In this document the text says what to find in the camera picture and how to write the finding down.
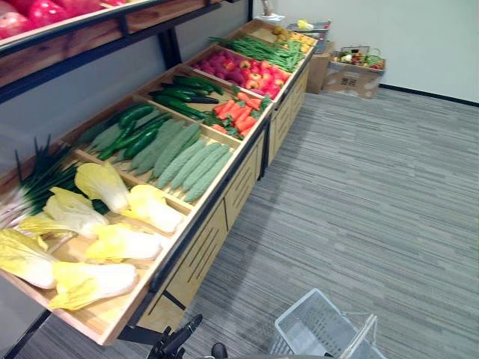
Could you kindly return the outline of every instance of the wooden panel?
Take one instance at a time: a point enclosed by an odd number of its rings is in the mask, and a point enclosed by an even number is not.
[[[184,315],[184,310],[162,295],[155,301],[155,305],[148,315],[142,318],[140,326],[152,331],[163,332],[169,325],[172,331],[175,331],[180,326]]]
[[[227,235],[225,202],[222,200],[203,230],[192,240],[191,251],[166,288],[180,303],[185,306],[191,303]]]
[[[130,34],[204,7],[204,0],[173,0],[126,15]]]
[[[0,58],[0,87],[121,36],[118,22],[109,20],[4,56]]]
[[[258,146],[254,146],[239,168],[226,190],[225,206],[228,229],[230,230],[256,183]]]

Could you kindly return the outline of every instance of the red fruit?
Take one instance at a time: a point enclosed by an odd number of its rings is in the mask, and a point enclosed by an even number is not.
[[[258,89],[259,87],[260,87],[260,85],[259,85],[255,80],[249,79],[249,80],[246,82],[246,88],[247,88],[248,90],[251,90],[252,88]]]
[[[0,15],[3,13],[18,13],[18,10],[6,1],[0,0]]]
[[[236,68],[236,65],[234,64],[232,60],[226,60],[223,63],[223,67],[228,71],[233,71]]]
[[[268,61],[263,60],[263,61],[260,62],[260,67],[261,67],[261,69],[269,69],[271,67],[271,65],[269,64]]]
[[[68,19],[67,12],[50,0],[35,0],[30,7],[28,18],[35,28]]]
[[[68,17],[93,13],[103,9],[100,0],[55,0],[55,2],[67,11]]]
[[[105,4],[111,5],[111,6],[118,6],[118,5],[123,5],[126,4],[126,0],[103,0]]]
[[[261,80],[261,75],[259,73],[250,73],[249,79],[258,82]]]
[[[271,82],[272,80],[273,80],[273,77],[270,73],[264,73],[263,74],[263,81]]]
[[[284,81],[281,79],[275,79],[275,85],[279,86],[282,88],[284,86]]]
[[[251,64],[249,63],[248,60],[242,60],[239,63],[239,67],[241,67],[242,69],[249,69],[251,67]]]
[[[15,7],[15,13],[19,12],[25,16],[28,16],[28,11],[30,10],[33,1],[34,0],[8,0],[8,3]]]
[[[22,14],[9,12],[0,15],[0,39],[6,39],[31,29],[30,20]]]

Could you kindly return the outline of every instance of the gray carpet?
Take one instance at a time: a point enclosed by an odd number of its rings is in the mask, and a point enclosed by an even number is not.
[[[478,118],[392,90],[307,95],[188,309],[204,321],[187,357],[215,341],[231,357],[266,352],[274,320],[316,287],[375,313],[388,359],[477,358]],[[49,319],[18,358],[146,352],[102,349]]]

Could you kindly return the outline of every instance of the carrot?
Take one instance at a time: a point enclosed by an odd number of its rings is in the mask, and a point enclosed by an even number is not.
[[[246,102],[246,105],[248,105],[249,107],[252,107],[254,108],[255,110],[259,110],[260,109],[260,106],[259,104],[257,104],[256,102],[252,102],[251,99],[249,98],[249,96],[246,94],[246,93],[243,93],[243,92],[239,92],[237,94],[237,97],[238,99]]]
[[[237,129],[238,131],[243,132],[244,130],[253,127],[255,123],[256,119],[251,116],[248,116],[246,120],[237,124]]]
[[[229,99],[225,103],[225,107],[222,108],[222,110],[218,113],[218,117],[224,120],[226,118],[227,112],[233,107],[233,105],[236,104],[232,99]]]
[[[228,133],[228,132],[226,131],[226,128],[225,128],[225,127],[220,126],[220,125],[217,124],[217,123],[215,123],[214,125],[212,125],[211,128],[212,128],[212,129],[216,129],[216,130],[218,130],[218,131],[220,131],[220,132],[222,132],[222,133]]]
[[[227,104],[227,102],[222,103],[221,105],[217,105],[217,106],[213,109],[213,111],[214,111],[216,114],[219,114],[219,113],[222,111],[222,109],[226,106],[226,104]]]
[[[244,131],[241,131],[239,134],[241,136],[246,137],[248,135],[248,133],[251,131],[251,129],[253,128],[253,126],[251,126],[249,129],[245,129]]]
[[[251,107],[246,106],[245,111],[243,111],[243,112],[241,113],[241,115],[237,118],[237,120],[235,121],[235,123],[240,123],[241,121],[243,121],[244,119],[246,119],[247,116],[249,116],[249,114],[251,113],[251,110],[252,110]]]

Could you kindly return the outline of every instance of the fake vegetable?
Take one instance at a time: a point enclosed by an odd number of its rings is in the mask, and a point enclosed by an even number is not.
[[[100,213],[93,209],[91,201],[81,194],[53,187],[54,193],[43,208],[44,213],[27,217],[19,227],[35,234],[71,231],[86,238],[96,238],[94,228],[108,224]]]
[[[12,230],[0,230],[0,269],[44,289],[55,287],[52,266],[57,260],[45,252],[37,236],[31,238]]]
[[[165,233],[174,233],[183,216],[166,204],[163,192],[152,185],[136,185],[128,196],[130,210],[121,214],[145,221]]]
[[[98,240],[85,256],[93,260],[147,260],[156,257],[167,238],[159,234],[134,231],[128,224],[110,224],[96,229]]]
[[[121,213],[128,207],[128,190],[109,162],[84,163],[75,175],[76,186],[91,200],[102,200],[110,211]]]
[[[137,274],[131,264],[57,262],[53,264],[53,277],[58,294],[49,307],[78,310],[99,299],[129,292],[135,286]]]

